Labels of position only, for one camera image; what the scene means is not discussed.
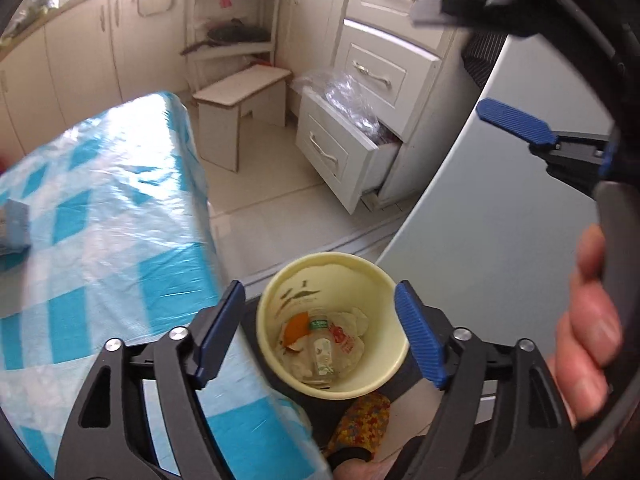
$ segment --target white stool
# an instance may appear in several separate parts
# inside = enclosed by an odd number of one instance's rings
[[[240,117],[249,112],[266,123],[285,125],[289,70],[255,65],[196,92],[200,113],[200,156],[238,171]]]

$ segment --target dark floor mat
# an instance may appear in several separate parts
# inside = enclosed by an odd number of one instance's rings
[[[338,425],[338,421],[353,400],[316,399],[315,397],[309,397],[297,392],[280,380],[269,368],[269,365],[264,360],[264,357],[262,357],[262,353],[258,348],[258,341],[255,335],[255,311],[258,307],[258,300],[259,298],[247,302],[246,311],[242,318],[242,328],[249,340],[249,345],[251,345],[258,364],[271,387],[289,397],[289,399],[296,402],[306,411],[314,428],[313,437],[318,443],[318,446],[323,447],[329,442],[335,427]],[[386,395],[393,402],[417,383],[421,377],[418,365],[415,363],[410,351],[400,369],[386,384],[379,388],[378,391]]]

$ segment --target stool leg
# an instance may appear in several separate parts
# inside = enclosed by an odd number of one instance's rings
[[[276,126],[285,125],[287,84],[278,81],[253,98],[254,119]]]
[[[220,108],[198,104],[200,145],[204,160],[230,171],[238,171],[240,107]]]

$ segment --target bottle label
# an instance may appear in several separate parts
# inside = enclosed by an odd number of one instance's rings
[[[314,351],[318,375],[334,373],[334,359],[331,352],[331,341],[321,337],[314,341]]]
[[[326,319],[315,319],[309,322],[309,330],[320,330],[321,328],[329,328],[329,322]]]

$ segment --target tissue box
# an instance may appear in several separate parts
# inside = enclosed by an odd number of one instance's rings
[[[9,199],[0,207],[0,254],[20,253],[30,245],[29,206]]]

